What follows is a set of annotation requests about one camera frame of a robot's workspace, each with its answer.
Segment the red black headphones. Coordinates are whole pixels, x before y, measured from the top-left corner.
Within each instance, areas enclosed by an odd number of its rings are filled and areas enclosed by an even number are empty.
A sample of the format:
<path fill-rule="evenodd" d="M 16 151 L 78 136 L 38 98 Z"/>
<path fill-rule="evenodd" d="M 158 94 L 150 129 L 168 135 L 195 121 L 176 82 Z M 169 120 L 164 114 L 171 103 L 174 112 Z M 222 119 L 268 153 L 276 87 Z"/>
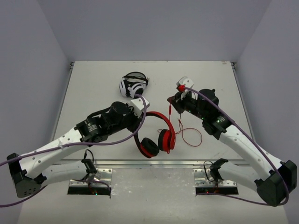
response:
<path fill-rule="evenodd" d="M 162 129 L 158 136 L 157 144 L 150 138 L 143 138 L 142 141 L 139 140 L 138 134 L 134 135 L 134 140 L 140 153 L 146 158 L 152 158 L 159 154 L 159 152 L 170 153 L 174 149 L 176 143 L 176 133 L 174 127 L 169 118 L 160 112 L 150 111 L 146 112 L 146 117 L 152 116 L 163 120 L 168 129 Z"/>

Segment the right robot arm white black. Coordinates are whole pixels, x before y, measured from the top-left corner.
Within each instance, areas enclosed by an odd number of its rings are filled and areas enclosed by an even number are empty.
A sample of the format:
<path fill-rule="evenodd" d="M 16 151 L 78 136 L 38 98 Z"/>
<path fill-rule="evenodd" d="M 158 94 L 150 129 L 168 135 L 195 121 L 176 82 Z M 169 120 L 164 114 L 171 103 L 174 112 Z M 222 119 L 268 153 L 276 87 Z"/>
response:
<path fill-rule="evenodd" d="M 168 102 L 182 114 L 201 119 L 204 130 L 239 154 L 249 167 L 239 167 L 227 159 L 213 162 L 210 176 L 215 184 L 231 180 L 255 191 L 262 205 L 277 207 L 288 202 L 297 187 L 297 166 L 271 155 L 256 144 L 220 107 L 214 89 L 195 91 L 180 85 Z"/>

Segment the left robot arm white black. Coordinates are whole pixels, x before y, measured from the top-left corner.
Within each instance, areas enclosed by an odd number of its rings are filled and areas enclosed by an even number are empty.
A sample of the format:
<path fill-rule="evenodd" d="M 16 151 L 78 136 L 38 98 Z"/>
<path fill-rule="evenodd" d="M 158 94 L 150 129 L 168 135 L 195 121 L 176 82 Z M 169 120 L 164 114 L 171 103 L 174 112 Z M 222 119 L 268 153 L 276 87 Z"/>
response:
<path fill-rule="evenodd" d="M 145 98 L 128 103 L 113 102 L 109 108 L 91 114 L 45 146 L 30 153 L 9 155 L 7 163 L 17 197 L 33 196 L 47 185 L 66 180 L 92 182 L 97 169 L 91 159 L 60 165 L 58 162 L 92 146 L 107 146 L 108 137 L 124 129 L 135 135 L 149 105 Z"/>

